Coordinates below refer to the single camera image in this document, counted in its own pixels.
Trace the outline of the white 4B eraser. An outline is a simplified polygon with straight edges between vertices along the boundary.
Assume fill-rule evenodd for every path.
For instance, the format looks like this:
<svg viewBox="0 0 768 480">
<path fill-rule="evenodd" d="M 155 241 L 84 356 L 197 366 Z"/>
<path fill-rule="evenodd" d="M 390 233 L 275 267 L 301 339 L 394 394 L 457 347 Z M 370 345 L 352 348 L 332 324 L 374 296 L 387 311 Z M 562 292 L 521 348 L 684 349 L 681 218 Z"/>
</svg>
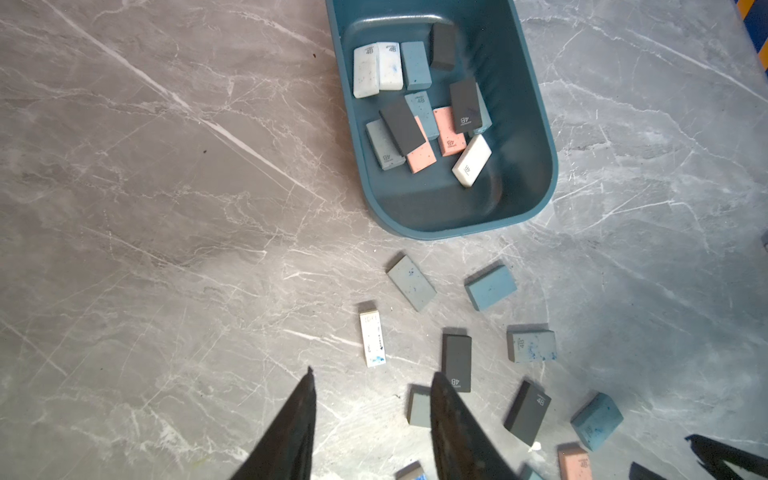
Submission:
<svg viewBox="0 0 768 480">
<path fill-rule="evenodd" d="M 379 89 L 399 91 L 403 89 L 403 70 L 398 42 L 377 42 Z"/>
</svg>

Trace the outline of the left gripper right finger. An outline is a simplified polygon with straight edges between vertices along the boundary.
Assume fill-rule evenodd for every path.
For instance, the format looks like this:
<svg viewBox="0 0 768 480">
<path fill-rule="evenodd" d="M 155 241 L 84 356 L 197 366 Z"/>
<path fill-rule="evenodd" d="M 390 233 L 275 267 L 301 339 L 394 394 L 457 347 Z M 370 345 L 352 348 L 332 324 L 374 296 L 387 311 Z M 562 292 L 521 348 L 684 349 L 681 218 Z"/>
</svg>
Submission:
<svg viewBox="0 0 768 480">
<path fill-rule="evenodd" d="M 438 479 L 519 478 L 441 372 L 430 387 L 430 421 Z"/>
</svg>

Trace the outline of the pink eraser bottom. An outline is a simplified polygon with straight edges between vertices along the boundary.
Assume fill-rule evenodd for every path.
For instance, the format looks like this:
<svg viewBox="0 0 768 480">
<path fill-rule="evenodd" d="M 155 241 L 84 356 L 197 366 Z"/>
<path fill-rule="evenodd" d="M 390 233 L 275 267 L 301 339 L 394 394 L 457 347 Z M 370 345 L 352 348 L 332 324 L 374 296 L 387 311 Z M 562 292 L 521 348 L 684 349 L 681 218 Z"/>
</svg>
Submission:
<svg viewBox="0 0 768 480">
<path fill-rule="evenodd" d="M 562 480 L 592 480 L 589 454 L 581 447 L 570 447 L 558 452 Z"/>
</svg>

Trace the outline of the pink eraser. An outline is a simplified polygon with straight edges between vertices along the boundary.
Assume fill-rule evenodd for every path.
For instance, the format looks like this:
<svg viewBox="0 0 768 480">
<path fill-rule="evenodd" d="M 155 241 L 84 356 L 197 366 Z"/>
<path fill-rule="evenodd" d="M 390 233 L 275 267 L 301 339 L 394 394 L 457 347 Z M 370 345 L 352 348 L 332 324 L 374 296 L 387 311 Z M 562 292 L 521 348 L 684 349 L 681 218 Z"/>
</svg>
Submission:
<svg viewBox="0 0 768 480">
<path fill-rule="evenodd" d="M 416 149 L 414 149 L 412 152 L 406 155 L 406 159 L 409 165 L 409 168 L 411 169 L 411 172 L 413 174 L 416 174 L 427 167 L 434 164 L 437 159 L 434 154 L 434 151 L 432 149 L 432 146 L 430 144 L 430 141 L 426 137 L 426 133 L 424 131 L 423 125 L 421 123 L 421 120 L 418 116 L 414 117 L 414 120 L 416 121 L 420 133 L 422 134 L 424 142 Z"/>
<path fill-rule="evenodd" d="M 592 480 L 589 454 L 581 447 L 570 447 L 558 452 L 562 480 Z"/>
<path fill-rule="evenodd" d="M 439 129 L 438 145 L 443 157 L 460 154 L 466 148 L 463 133 L 457 133 L 454 127 L 453 111 L 449 106 L 433 110 Z"/>
</svg>

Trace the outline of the white eraser small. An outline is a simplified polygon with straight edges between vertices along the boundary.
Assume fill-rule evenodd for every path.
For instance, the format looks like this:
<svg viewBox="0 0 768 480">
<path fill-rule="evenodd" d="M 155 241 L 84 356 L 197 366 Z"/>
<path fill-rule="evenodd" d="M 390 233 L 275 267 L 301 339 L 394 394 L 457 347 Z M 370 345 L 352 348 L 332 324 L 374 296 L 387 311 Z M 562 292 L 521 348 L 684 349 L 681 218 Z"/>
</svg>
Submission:
<svg viewBox="0 0 768 480">
<path fill-rule="evenodd" d="M 359 315 L 366 365 L 371 368 L 386 363 L 386 351 L 380 314 L 370 310 Z"/>
</svg>

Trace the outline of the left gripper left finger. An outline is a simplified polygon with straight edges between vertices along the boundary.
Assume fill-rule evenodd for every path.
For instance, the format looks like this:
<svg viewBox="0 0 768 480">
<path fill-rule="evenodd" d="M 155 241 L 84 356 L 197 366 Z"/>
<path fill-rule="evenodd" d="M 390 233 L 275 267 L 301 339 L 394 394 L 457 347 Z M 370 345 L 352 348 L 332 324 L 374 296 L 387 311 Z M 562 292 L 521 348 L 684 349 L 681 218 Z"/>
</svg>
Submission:
<svg viewBox="0 0 768 480">
<path fill-rule="evenodd" d="M 317 414 L 311 367 L 263 434 L 235 479 L 310 479 Z"/>
</svg>

